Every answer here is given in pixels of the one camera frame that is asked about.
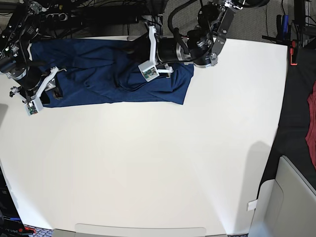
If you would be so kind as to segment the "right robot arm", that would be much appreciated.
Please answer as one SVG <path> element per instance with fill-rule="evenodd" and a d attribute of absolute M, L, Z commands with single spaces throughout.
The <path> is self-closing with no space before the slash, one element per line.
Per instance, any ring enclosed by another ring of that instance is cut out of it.
<path fill-rule="evenodd" d="M 64 99 L 58 75 L 67 69 L 67 42 L 49 35 L 46 24 L 56 6 L 55 0 L 18 3 L 0 34 L 0 73 L 16 82 L 9 96 L 27 108 L 54 108 Z"/>

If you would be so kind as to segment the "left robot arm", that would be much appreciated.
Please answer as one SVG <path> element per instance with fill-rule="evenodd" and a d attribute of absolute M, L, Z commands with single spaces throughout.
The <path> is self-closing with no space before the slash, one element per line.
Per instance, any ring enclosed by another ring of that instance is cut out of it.
<path fill-rule="evenodd" d="M 179 28 L 173 26 L 173 17 L 191 4 L 193 1 L 189 0 L 170 13 L 167 25 L 172 37 L 161 37 L 155 26 L 149 27 L 149 59 L 138 66 L 146 81 L 161 74 L 170 76 L 174 72 L 171 66 L 173 63 L 193 64 L 198 68 L 215 66 L 235 13 L 246 8 L 265 6 L 267 1 L 211 0 L 201 5 L 197 26 L 183 35 Z"/>

